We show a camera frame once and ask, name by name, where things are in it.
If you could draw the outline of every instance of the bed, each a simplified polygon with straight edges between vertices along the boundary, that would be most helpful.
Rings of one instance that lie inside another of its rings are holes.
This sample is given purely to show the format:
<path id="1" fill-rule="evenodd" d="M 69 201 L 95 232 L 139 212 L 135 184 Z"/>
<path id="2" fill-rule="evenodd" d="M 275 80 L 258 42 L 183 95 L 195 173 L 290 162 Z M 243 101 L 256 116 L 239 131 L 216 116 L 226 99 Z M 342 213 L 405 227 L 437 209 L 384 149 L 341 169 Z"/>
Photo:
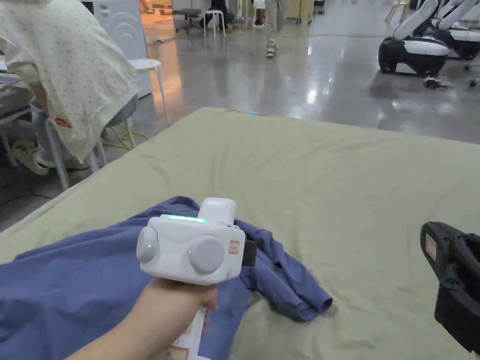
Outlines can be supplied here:
<path id="1" fill-rule="evenodd" d="M 479 158 L 473 144 L 203 108 L 2 232 L 0 262 L 174 195 L 232 198 L 334 303 L 300 324 L 254 295 L 231 359 L 470 359 L 433 318 L 419 234 L 480 231 Z"/>

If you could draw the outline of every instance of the polished floor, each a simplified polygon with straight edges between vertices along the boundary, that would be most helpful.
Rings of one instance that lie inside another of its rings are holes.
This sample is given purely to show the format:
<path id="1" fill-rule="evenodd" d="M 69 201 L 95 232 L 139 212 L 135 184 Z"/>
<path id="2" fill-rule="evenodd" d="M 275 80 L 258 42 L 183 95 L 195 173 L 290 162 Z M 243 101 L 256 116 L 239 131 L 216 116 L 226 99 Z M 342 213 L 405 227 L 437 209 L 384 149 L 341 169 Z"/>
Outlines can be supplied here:
<path id="1" fill-rule="evenodd" d="M 426 89 L 420 78 L 379 73 L 378 46 L 398 25 L 397 17 L 392 27 L 383 22 L 390 4 L 326 0 L 325 15 L 314 17 L 311 25 L 285 26 L 274 59 L 265 58 L 264 30 L 235 30 L 226 38 L 192 31 L 162 43 L 150 28 L 149 55 L 162 61 L 171 119 L 213 106 L 480 144 L 480 89 L 468 88 L 469 78 L 480 77 L 480 67 L 464 72 L 463 64 L 448 63 L 440 75 L 454 87 L 446 91 Z M 167 126 L 153 80 L 154 94 L 141 100 L 135 124 L 147 136 Z M 110 136 L 118 144 L 115 133 Z M 109 160 L 125 151 L 108 147 Z M 40 178 L 0 162 L 2 230 L 61 189 L 54 171 Z M 88 174 L 72 173 L 71 181 Z"/>

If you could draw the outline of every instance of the blue cloth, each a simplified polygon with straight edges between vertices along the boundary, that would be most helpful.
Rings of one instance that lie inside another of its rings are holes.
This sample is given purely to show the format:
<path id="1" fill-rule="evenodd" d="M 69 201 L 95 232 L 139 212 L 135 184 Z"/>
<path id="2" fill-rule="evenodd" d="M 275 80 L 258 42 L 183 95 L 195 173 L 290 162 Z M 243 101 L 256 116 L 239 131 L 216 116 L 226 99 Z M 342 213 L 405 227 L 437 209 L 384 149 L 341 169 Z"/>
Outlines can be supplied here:
<path id="1" fill-rule="evenodd" d="M 135 256 L 137 237 L 153 216 L 196 216 L 199 206 L 175 197 L 106 229 L 70 236 L 0 265 L 0 359 L 64 359 L 117 325 L 151 280 Z M 257 242 L 255 267 L 218 284 L 219 309 L 210 313 L 199 354 L 228 358 L 246 311 L 249 290 L 283 314 L 312 320 L 332 298 L 269 231 L 236 221 Z"/>

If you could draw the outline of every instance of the green indicator light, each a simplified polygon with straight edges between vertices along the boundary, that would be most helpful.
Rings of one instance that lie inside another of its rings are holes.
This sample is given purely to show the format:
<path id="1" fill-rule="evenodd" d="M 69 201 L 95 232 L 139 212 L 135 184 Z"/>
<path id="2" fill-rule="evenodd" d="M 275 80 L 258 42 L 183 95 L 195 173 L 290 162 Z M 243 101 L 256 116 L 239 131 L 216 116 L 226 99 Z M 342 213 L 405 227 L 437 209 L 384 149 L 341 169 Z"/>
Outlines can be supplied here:
<path id="1" fill-rule="evenodd" d="M 199 219 L 197 217 L 188 217 L 188 216 L 177 216 L 177 215 L 168 215 L 168 219 L 172 220 L 187 220 L 187 221 L 196 221 L 198 223 L 206 223 L 207 220 Z"/>

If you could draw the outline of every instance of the washing machine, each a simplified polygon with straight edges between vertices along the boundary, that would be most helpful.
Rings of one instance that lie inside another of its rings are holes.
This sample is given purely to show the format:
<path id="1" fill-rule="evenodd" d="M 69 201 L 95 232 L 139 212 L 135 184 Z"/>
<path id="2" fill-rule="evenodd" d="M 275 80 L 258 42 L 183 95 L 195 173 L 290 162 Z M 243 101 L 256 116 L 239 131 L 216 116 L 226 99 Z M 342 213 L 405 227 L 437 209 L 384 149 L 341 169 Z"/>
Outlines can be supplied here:
<path id="1" fill-rule="evenodd" d="M 138 0 L 91 0 L 82 3 L 117 43 L 128 60 L 148 58 Z M 140 75 L 137 85 L 139 97 L 152 93 L 150 74 Z"/>

